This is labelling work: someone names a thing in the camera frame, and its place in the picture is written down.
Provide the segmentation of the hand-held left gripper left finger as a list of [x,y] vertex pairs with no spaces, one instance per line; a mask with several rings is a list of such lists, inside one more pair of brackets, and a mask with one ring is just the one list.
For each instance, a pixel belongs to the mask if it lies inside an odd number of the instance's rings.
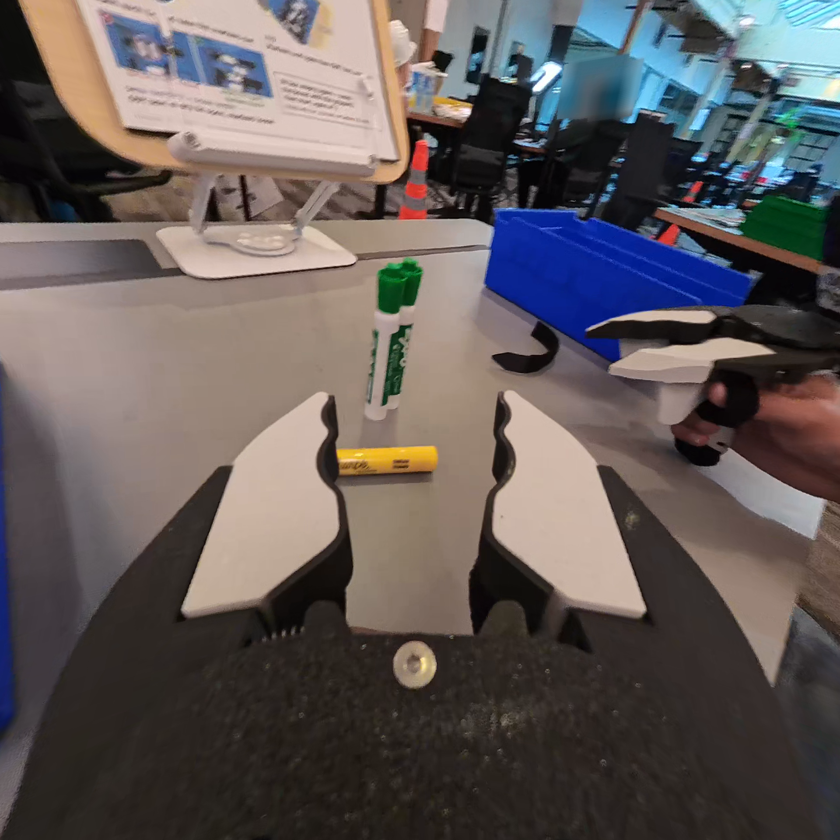
[[353,552],[337,486],[338,432],[334,397],[318,392],[236,456],[184,618],[256,610],[286,632],[301,627],[316,602],[346,614]]

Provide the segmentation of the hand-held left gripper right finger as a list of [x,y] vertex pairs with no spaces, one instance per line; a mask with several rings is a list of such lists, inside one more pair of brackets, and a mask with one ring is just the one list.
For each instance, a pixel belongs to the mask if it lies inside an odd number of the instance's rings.
[[528,634],[559,637],[572,612],[639,621],[647,606],[600,466],[565,427],[514,391],[498,393],[491,474],[469,573],[477,634],[514,602]]

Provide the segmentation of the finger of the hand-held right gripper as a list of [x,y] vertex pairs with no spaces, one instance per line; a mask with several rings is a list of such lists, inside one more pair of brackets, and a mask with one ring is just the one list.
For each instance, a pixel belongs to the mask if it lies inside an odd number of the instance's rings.
[[639,311],[592,325],[588,340],[702,343],[713,333],[722,308],[666,308]]
[[702,384],[717,362],[775,353],[759,343],[732,338],[692,344],[634,339],[619,345],[621,357],[609,366],[610,375],[665,384]]

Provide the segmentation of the yellow highlighter marker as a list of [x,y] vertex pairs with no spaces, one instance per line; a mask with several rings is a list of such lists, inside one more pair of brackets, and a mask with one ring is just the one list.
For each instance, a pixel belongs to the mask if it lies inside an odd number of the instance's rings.
[[341,477],[431,474],[438,466],[435,446],[337,448]]

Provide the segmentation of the green dry erase marker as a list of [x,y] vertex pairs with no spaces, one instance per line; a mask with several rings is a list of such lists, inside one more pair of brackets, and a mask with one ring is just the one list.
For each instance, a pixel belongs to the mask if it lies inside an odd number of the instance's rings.
[[394,410],[399,406],[403,392],[403,381],[407,362],[407,355],[413,334],[415,309],[418,292],[424,274],[423,268],[414,259],[404,259],[401,264],[405,280],[402,306],[399,311],[398,328],[392,336],[392,347],[389,364],[389,388],[387,408]]
[[400,325],[406,276],[400,264],[390,263],[377,272],[376,306],[372,331],[371,367],[364,416],[373,422],[387,414],[387,383],[392,339]]

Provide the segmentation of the blue plastic bin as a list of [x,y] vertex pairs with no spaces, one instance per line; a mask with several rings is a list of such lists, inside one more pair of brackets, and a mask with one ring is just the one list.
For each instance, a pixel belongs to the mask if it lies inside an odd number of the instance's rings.
[[16,711],[4,461],[4,426],[1,425],[1,737],[8,729]]
[[743,304],[748,275],[574,211],[497,211],[486,287],[610,362],[619,344],[587,339],[632,312]]

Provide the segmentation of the grey desk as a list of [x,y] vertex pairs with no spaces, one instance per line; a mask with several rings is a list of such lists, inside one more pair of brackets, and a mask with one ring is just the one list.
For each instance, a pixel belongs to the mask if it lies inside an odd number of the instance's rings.
[[[17,715],[2,739],[2,820],[67,657],[125,568],[193,492],[315,392],[339,444],[434,445],[433,476],[343,483],[348,616],[386,632],[469,630],[466,576],[490,488],[491,426],[513,390],[613,467],[717,587],[774,683],[819,500],[738,456],[707,473],[674,452],[644,384],[561,339],[536,375],[532,318],[485,288],[479,223],[320,223],[349,268],[182,276],[160,224],[2,226],[7,557]],[[364,416],[377,272],[423,268],[399,406]]]

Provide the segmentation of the person's right hand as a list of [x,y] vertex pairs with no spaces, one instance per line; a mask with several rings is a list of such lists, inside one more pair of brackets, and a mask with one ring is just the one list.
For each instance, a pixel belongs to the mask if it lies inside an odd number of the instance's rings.
[[813,374],[759,392],[759,410],[733,434],[730,450],[788,487],[839,503],[839,386]]

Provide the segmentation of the wooden work table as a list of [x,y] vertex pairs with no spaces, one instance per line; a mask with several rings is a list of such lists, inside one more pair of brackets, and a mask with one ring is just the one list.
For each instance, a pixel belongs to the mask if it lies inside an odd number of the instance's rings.
[[741,261],[756,270],[762,262],[768,261],[812,274],[819,274],[825,268],[819,260],[812,257],[744,237],[739,229],[720,225],[719,214],[703,217],[692,205],[662,206],[654,211],[654,218],[664,224],[677,226],[714,254],[726,258],[735,255],[736,261]]

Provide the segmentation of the green box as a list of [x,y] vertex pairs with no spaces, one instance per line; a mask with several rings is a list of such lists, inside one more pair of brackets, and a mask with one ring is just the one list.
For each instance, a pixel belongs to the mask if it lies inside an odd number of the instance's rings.
[[747,212],[739,230],[765,245],[821,261],[827,219],[826,207],[767,196]]

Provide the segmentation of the black office chair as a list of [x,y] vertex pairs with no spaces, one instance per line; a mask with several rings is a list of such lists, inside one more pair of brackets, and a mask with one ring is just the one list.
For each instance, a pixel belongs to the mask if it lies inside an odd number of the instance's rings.
[[528,85],[484,76],[458,135],[450,190],[465,197],[467,212],[476,202],[475,217],[485,224],[492,220],[492,201],[504,180],[508,156],[529,111],[531,96]]
[[114,222],[106,198],[162,186],[167,170],[143,174],[141,164],[107,150],[63,108],[50,85],[2,80],[2,178],[27,188],[39,220],[60,219],[59,203],[82,222]]

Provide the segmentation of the wooden white book stand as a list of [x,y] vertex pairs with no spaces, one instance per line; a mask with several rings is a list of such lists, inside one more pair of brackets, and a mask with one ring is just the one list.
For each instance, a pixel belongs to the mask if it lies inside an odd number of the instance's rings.
[[[173,136],[125,129],[117,114],[76,1],[20,2],[26,24],[58,99],[76,124],[117,156],[146,167],[187,172],[195,177],[188,226],[157,232],[179,269],[201,280],[276,275],[284,272],[351,266],[356,257],[308,226],[342,184],[389,184],[405,170],[409,156],[406,117],[390,35],[390,7],[373,2],[379,27],[382,65],[391,104],[399,157],[393,163],[354,163],[343,150],[302,151],[269,143],[258,154],[246,137]],[[206,210],[221,175],[269,176],[316,185],[293,220],[284,224],[209,224]]]

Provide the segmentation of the person's blue jeans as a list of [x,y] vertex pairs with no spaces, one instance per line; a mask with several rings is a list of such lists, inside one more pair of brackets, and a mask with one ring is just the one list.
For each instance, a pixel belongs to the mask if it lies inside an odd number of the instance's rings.
[[796,606],[775,680],[824,838],[839,838],[838,639]]

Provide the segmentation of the printed instruction sheet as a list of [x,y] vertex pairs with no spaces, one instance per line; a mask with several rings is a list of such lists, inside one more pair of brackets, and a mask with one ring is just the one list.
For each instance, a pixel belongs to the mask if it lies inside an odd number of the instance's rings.
[[373,2],[77,2],[119,120],[393,163]]

